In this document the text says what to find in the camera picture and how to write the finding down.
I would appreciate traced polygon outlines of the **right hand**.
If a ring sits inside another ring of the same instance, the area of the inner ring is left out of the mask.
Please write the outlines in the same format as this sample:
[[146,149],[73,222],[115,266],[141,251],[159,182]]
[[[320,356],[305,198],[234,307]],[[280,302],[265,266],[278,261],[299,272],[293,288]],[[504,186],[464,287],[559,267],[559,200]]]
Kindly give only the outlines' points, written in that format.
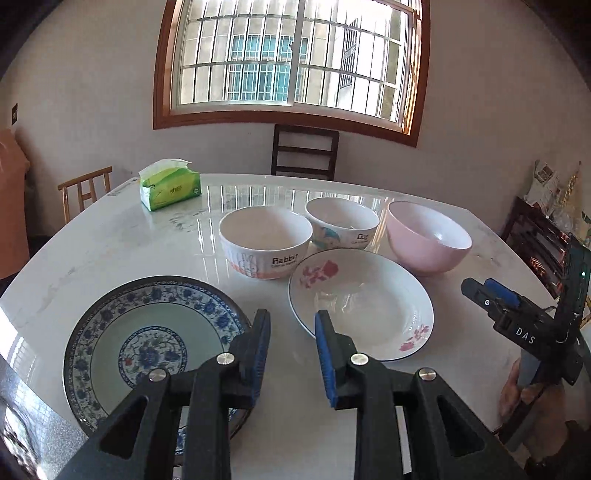
[[529,434],[523,444],[530,456],[537,462],[556,455],[568,438],[565,413],[565,392],[561,384],[518,386],[521,360],[517,359],[499,399],[499,416],[506,421],[519,402],[533,404],[531,413],[535,417]]

